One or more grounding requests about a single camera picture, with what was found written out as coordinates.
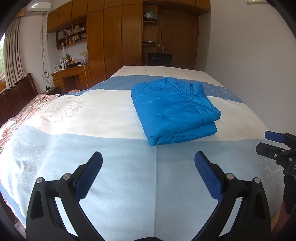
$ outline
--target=curtain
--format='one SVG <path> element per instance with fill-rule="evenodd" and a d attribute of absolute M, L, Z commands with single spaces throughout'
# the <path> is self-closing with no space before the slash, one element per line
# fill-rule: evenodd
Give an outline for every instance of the curtain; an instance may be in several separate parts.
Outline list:
<path fill-rule="evenodd" d="M 3 55 L 7 89 L 26 76 L 20 59 L 20 20 L 14 19 L 5 33 Z"/>

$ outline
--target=silver pin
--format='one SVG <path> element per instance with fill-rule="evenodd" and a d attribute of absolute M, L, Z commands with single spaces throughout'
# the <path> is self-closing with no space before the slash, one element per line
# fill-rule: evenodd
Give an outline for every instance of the silver pin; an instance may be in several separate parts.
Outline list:
<path fill-rule="evenodd" d="M 37 178 L 37 180 L 36 180 L 36 182 L 39 184 L 39 183 L 41 183 L 43 181 L 43 178 L 42 177 L 39 177 L 39 178 Z"/>
<path fill-rule="evenodd" d="M 227 173 L 226 174 L 227 179 L 232 180 L 234 179 L 234 175 L 232 173 Z"/>
<path fill-rule="evenodd" d="M 254 178 L 254 182 L 256 182 L 257 184 L 259 184 L 259 183 L 261 183 L 261 180 L 260 180 L 260 178 L 256 177 L 256 178 Z"/>
<path fill-rule="evenodd" d="M 63 175 L 64 180 L 68 180 L 68 179 L 70 179 L 70 177 L 71 177 L 70 173 L 66 173 L 66 174 Z"/>

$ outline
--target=blue stripe on bedspread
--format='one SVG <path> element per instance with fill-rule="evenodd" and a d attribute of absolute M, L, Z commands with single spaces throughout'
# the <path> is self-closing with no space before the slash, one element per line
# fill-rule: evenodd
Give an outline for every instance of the blue stripe on bedspread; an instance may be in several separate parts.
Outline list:
<path fill-rule="evenodd" d="M 17 186 L 9 185 L 11 192 L 17 188 L 20 208 L 16 202 L 9 203 L 22 220 L 37 177 L 59 179 L 99 151 L 103 167 L 80 204 L 101 235 L 115 241 L 152 236 L 179 241 L 191 240 L 217 204 L 194 166 L 194 155 L 200 150 L 224 172 L 239 179 L 260 177 L 271 215 L 276 214 L 282 200 L 282 169 L 256 154 L 259 141 L 191 141 L 150 147 L 146 140 L 49 135 L 21 126 L 1 157 L 10 160 L 10 168 L 23 168 L 22 172 L 16 169 L 8 179 L 18 180 Z M 67 230 L 73 233 L 60 202 L 58 207 Z M 230 229 L 233 220 L 232 216 L 224 231 Z"/>
<path fill-rule="evenodd" d="M 80 96 L 83 93 L 89 90 L 96 90 L 96 89 L 105 89 L 105 90 L 130 90 L 135 84 L 142 83 L 142 82 L 149 82 L 153 80 L 158 80 L 164 78 L 163 76 L 150 76 L 150 75 L 130 75 L 130 76 L 119 76 L 119 77 L 112 77 L 108 80 L 101 82 L 94 87 L 76 92 L 71 93 L 69 95 L 76 95 Z M 190 83 L 196 82 L 195 80 L 186 80 L 186 79 L 178 79 L 182 81 L 187 81 Z M 230 90 L 225 87 L 211 85 L 206 82 L 201 82 L 206 96 L 216 96 L 226 100 L 232 100 L 235 102 L 243 103 L 236 95 L 234 95 Z"/>

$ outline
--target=dark blue cloth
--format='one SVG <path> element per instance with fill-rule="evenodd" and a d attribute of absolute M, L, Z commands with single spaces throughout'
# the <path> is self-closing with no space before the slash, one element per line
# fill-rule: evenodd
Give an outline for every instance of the dark blue cloth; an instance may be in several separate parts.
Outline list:
<path fill-rule="evenodd" d="M 131 97 L 151 146 L 213 135 L 221 112 L 200 82 L 163 78 L 136 84 Z"/>

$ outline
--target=air conditioner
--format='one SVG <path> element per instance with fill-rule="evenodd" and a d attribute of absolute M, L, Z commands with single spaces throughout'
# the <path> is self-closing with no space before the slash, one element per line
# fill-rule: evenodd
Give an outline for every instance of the air conditioner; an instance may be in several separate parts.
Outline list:
<path fill-rule="evenodd" d="M 52 8 L 50 2 L 35 2 L 27 7 L 27 13 L 46 13 Z"/>

